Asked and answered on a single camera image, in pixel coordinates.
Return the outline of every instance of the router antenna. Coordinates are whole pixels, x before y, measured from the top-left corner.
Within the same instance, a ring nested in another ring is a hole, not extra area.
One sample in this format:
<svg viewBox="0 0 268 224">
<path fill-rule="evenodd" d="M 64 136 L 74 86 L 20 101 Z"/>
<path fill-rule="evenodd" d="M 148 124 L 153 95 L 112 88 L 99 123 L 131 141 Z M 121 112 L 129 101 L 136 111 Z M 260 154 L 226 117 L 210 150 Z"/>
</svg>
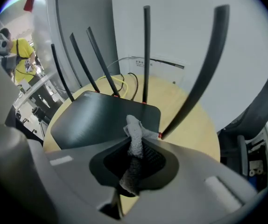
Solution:
<svg viewBox="0 0 268 224">
<path fill-rule="evenodd" d="M 144 18 L 144 83 L 142 102 L 148 101 L 148 77 L 149 77 L 149 58 L 150 58 L 150 44 L 151 44 L 151 13 L 150 6 L 143 7 Z"/>
<path fill-rule="evenodd" d="M 108 82 L 109 82 L 109 84 L 111 86 L 111 89 L 113 90 L 114 94 L 117 97 L 120 97 L 120 94 L 119 94 L 119 92 L 118 92 L 118 90 L 117 90 L 117 88 L 116 88 L 116 86 L 115 86 L 115 84 L 114 84 L 114 82 L 113 82 L 113 80 L 112 80 L 112 78 L 111 78 L 111 76 L 109 74 L 109 71 L 108 71 L 108 69 L 107 69 L 107 67 L 105 65 L 104 59 L 103 59 L 103 57 L 101 55 L 101 52 L 100 52 L 100 50 L 98 48 L 98 45 L 97 45 L 96 40 L 95 40 L 95 37 L 94 37 L 94 35 L 92 33 L 91 27 L 89 27 L 86 30 L 86 33 L 88 35 L 89 40 L 91 41 L 92 48 L 95 51 L 95 54 L 97 56 L 97 59 L 99 60 L 99 63 L 101 65 L 102 69 L 103 69 L 103 72 L 105 73 L 105 76 L 106 76 L 106 78 L 107 78 L 107 80 L 108 80 Z"/>
<path fill-rule="evenodd" d="M 228 23 L 229 5 L 216 7 L 214 9 L 214 22 L 210 44 L 203 67 L 181 109 L 161 134 L 162 139 L 165 139 L 184 120 L 207 88 L 221 58 L 224 44 L 226 42 Z"/>
<path fill-rule="evenodd" d="M 87 65 L 85 64 L 85 61 L 84 61 L 84 59 L 83 59 L 83 57 L 82 57 L 82 55 L 81 55 L 81 52 L 80 52 L 80 50 L 79 50 L 79 47 L 78 47 L 78 45 L 77 45 L 77 42 L 76 42 L 76 39 L 75 39 L 75 36 L 74 36 L 73 33 L 70 35 L 70 40 L 71 40 L 72 46 L 73 46 L 73 48 L 74 48 L 74 50 L 75 50 L 75 53 L 76 53 L 76 55 L 77 55 L 77 57 L 78 57 L 78 60 L 79 60 L 79 62 L 80 62 L 80 64 L 81 64 L 81 66 L 82 66 L 84 72 L 86 73 L 87 78 L 88 78 L 89 81 L 91 82 L 91 84 L 92 84 L 93 88 L 95 89 L 95 91 L 98 92 L 98 93 L 100 93 L 100 90 L 98 89 L 98 87 L 97 87 L 95 81 L 94 81 L 93 78 L 92 78 L 91 73 L 89 72 L 89 70 L 88 70 L 88 68 L 87 68 Z"/>
<path fill-rule="evenodd" d="M 59 74 L 59 77 L 60 77 L 60 79 L 61 79 L 61 82 L 63 83 L 64 89 L 65 89 L 65 91 L 67 92 L 67 94 L 68 94 L 68 96 L 69 96 L 71 102 L 73 102 L 75 99 L 74 99 L 74 97 L 72 96 L 72 94 L 71 94 L 71 92 L 70 92 L 70 90 L 69 90 L 69 88 L 68 88 L 68 86 L 67 86 L 67 84 L 66 84 L 66 82 L 65 82 L 65 80 L 64 80 L 64 77 L 63 77 L 63 74 L 62 74 L 62 72 L 61 72 L 61 69 L 60 69 L 60 67 L 59 67 L 59 63 L 58 63 L 58 59 L 57 59 L 57 55 L 56 55 L 56 51 L 55 51 L 55 46 L 54 46 L 54 44 L 51 44 L 51 50 L 52 50 L 53 58 L 54 58 L 54 61 L 55 61 L 55 66 L 56 66 L 57 72 L 58 72 L 58 74 Z"/>
</svg>

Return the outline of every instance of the black chair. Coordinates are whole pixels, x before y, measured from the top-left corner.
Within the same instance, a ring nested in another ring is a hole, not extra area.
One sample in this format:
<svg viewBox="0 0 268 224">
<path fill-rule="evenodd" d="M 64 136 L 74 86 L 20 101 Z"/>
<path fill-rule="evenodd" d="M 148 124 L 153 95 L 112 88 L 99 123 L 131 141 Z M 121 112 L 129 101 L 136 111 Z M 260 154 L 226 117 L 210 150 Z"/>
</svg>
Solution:
<svg viewBox="0 0 268 224">
<path fill-rule="evenodd" d="M 249 107 L 218 135 L 220 161 L 248 178 L 248 152 L 245 140 L 255 138 L 268 121 L 268 80 Z"/>
</svg>

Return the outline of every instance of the white wall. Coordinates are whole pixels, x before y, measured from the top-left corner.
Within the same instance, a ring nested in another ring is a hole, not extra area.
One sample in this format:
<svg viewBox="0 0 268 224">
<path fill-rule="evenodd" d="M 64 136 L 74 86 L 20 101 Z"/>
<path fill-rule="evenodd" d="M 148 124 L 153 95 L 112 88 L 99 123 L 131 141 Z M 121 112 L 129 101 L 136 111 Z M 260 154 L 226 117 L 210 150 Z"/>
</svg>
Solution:
<svg viewBox="0 0 268 224">
<path fill-rule="evenodd" d="M 90 26 L 107 65 L 117 60 L 114 35 L 112 0 L 58 0 L 62 39 L 65 41 L 71 63 L 82 85 L 89 83 L 70 41 L 73 32 L 83 59 L 94 79 L 103 71 L 86 34 Z M 110 67 L 112 74 L 119 73 L 118 64 Z"/>
<path fill-rule="evenodd" d="M 217 71 L 200 102 L 216 131 L 239 116 L 268 78 L 268 13 L 259 0 L 113 0 L 118 57 L 143 55 L 143 6 L 151 6 L 151 56 L 186 64 L 189 92 L 203 63 L 215 6 L 230 4 L 230 23 Z M 127 61 L 120 62 L 121 73 Z"/>
</svg>

